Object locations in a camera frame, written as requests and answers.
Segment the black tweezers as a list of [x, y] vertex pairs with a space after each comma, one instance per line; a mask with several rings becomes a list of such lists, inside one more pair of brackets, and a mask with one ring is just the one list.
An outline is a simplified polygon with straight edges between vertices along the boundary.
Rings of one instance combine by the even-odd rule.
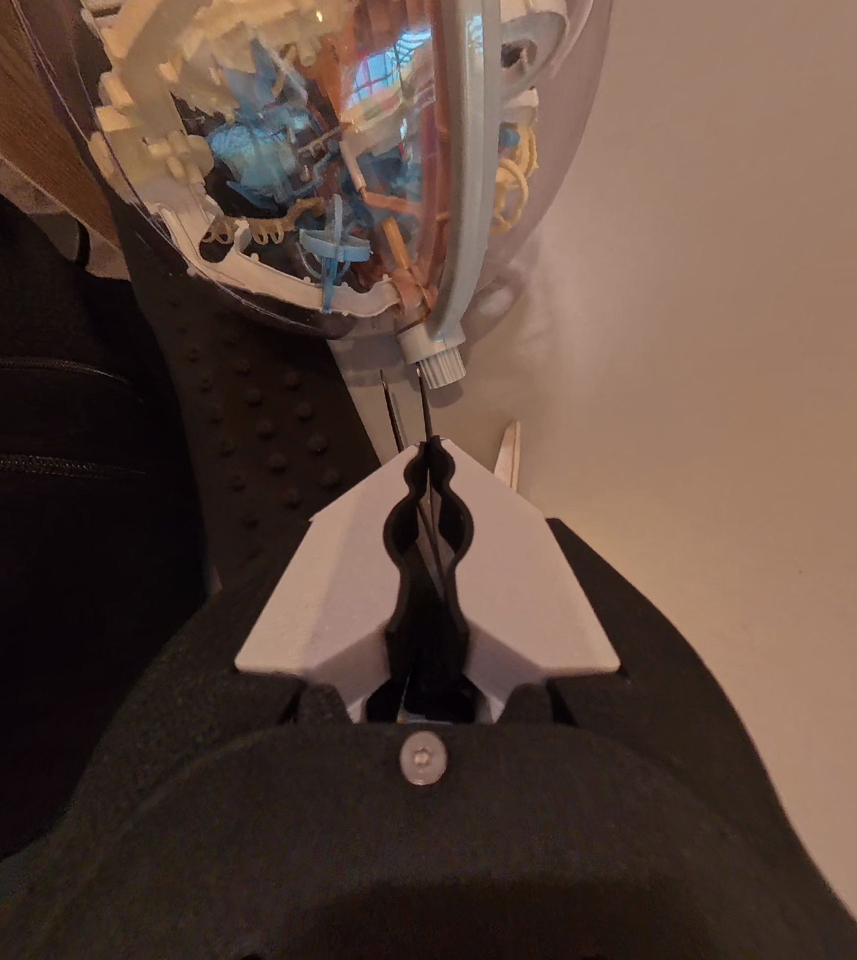
[[467, 503], [453, 486], [457, 465], [435, 431], [428, 398], [428, 378], [417, 366], [424, 438], [402, 466], [405, 491], [389, 510], [382, 528], [384, 546], [398, 562], [423, 531], [437, 573], [438, 594], [447, 606], [460, 611], [457, 575], [475, 536]]

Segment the clear maze ball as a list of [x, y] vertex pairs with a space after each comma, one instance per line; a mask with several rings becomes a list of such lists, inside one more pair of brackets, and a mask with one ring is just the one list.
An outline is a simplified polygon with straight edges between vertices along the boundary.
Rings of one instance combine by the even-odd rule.
[[59, 118], [174, 265], [269, 326], [466, 375], [575, 159], [614, 2], [14, 2]]

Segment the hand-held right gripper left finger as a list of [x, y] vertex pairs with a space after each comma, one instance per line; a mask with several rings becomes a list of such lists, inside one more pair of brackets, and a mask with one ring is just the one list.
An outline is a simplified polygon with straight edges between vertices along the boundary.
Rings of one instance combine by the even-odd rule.
[[430, 570], [414, 542], [386, 538], [393, 509], [410, 493], [411, 445], [312, 518], [234, 658], [245, 674], [284, 674], [335, 687], [346, 706], [384, 684], [403, 687], [421, 642], [415, 624], [430, 606]]

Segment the black perforated pad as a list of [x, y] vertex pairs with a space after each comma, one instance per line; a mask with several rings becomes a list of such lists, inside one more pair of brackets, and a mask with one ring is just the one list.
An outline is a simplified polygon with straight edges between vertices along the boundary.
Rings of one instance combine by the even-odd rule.
[[328, 341], [264, 321], [190, 275], [133, 206], [109, 205], [179, 402], [209, 564], [230, 589], [285, 564], [311, 518], [382, 462]]

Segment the person's black clothing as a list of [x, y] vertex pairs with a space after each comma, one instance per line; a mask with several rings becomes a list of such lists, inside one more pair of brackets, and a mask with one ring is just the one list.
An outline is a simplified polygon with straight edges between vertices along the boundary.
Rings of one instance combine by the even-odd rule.
[[0, 861], [58, 820], [112, 716], [201, 606], [201, 519], [132, 287], [0, 195]]

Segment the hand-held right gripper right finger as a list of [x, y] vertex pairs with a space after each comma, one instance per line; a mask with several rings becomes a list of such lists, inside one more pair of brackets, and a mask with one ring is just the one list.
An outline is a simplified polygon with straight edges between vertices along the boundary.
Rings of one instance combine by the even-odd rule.
[[620, 658], [542, 512], [451, 440], [451, 491], [472, 536], [454, 567], [469, 631], [464, 675], [489, 706], [521, 685], [619, 670]]

